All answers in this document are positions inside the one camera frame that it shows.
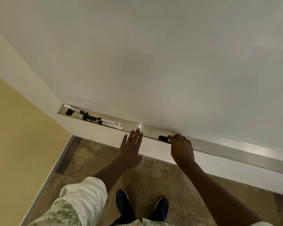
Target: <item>forearm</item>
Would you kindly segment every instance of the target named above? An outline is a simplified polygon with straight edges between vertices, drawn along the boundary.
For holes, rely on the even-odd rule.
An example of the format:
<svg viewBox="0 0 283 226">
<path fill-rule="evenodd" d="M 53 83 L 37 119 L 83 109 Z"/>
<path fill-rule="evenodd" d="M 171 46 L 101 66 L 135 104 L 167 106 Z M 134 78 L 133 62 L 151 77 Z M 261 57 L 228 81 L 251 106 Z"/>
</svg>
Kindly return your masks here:
<svg viewBox="0 0 283 226">
<path fill-rule="evenodd" d="M 120 158 L 115 158 L 106 167 L 92 175 L 92 177 L 101 179 L 106 185 L 107 192 L 109 192 L 126 170 L 127 167 L 122 160 Z"/>
<path fill-rule="evenodd" d="M 262 221 L 252 210 L 208 176 L 196 163 L 180 167 L 198 190 L 218 226 L 249 226 Z"/>
</svg>

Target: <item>person's right hand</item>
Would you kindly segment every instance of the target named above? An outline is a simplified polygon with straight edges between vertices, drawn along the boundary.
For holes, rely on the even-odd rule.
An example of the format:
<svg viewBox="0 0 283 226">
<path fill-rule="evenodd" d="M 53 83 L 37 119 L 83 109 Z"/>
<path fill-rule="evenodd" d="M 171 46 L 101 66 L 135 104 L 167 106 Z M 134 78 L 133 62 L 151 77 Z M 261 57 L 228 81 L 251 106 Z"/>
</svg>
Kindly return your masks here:
<svg viewBox="0 0 283 226">
<path fill-rule="evenodd" d="M 168 136 L 168 138 L 172 143 L 171 155 L 179 167 L 195 163 L 191 141 L 187 140 L 186 137 L 181 136 L 181 134 Z"/>
</svg>

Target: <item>floor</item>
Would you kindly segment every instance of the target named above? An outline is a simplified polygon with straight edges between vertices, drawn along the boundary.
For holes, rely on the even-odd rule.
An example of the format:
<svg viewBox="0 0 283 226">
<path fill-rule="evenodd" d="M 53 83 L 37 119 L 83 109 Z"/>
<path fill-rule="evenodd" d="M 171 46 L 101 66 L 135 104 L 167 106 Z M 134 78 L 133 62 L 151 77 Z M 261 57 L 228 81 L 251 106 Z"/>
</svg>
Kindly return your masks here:
<svg viewBox="0 0 283 226">
<path fill-rule="evenodd" d="M 46 212 L 63 186 L 79 183 L 91 176 L 110 162 L 116 153 L 117 148 L 75 137 L 24 225 Z M 212 177 L 265 221 L 283 226 L 283 195 Z M 119 217 L 115 205 L 115 193 L 119 188 L 127 192 L 137 218 L 149 217 L 155 203 L 164 196 L 170 203 L 166 222 L 174 225 L 216 225 L 199 193 L 176 165 L 144 157 L 141 164 L 126 171 L 109 192 L 98 226 L 108 226 Z"/>
</svg>

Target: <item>white wall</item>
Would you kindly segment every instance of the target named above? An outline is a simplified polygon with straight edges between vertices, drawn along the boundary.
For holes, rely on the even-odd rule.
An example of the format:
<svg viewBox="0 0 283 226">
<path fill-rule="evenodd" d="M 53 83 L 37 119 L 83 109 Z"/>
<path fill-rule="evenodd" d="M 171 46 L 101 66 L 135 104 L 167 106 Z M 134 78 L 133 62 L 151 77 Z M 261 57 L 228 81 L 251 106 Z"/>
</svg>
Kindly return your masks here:
<svg viewBox="0 0 283 226">
<path fill-rule="evenodd" d="M 0 0 L 0 33 L 64 103 L 283 153 L 283 0 Z"/>
<path fill-rule="evenodd" d="M 123 132 L 119 130 L 56 114 L 61 105 L 59 99 L 1 35 L 0 78 L 72 134 L 115 147 L 120 145 Z M 156 140 L 144 138 L 140 153 L 174 163 L 170 145 Z M 283 194 L 283 174 L 201 152 L 195 152 L 195 159 L 207 173 Z"/>
</svg>

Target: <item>sneaker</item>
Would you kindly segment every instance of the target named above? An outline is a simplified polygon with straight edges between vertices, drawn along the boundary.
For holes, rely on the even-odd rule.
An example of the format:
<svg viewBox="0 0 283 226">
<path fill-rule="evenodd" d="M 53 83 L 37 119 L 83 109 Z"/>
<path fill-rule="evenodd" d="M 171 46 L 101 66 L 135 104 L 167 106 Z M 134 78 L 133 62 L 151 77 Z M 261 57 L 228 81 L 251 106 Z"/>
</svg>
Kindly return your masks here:
<svg viewBox="0 0 283 226">
<path fill-rule="evenodd" d="M 123 224 L 130 224 L 136 220 L 133 209 L 129 203 L 128 195 L 124 190 L 117 191 L 115 202 L 117 204 L 117 209 L 121 214 L 120 219 L 122 219 Z"/>
<path fill-rule="evenodd" d="M 164 222 L 169 211 L 169 202 L 166 198 L 160 198 L 156 203 L 154 212 L 151 214 L 151 221 Z"/>
</svg>

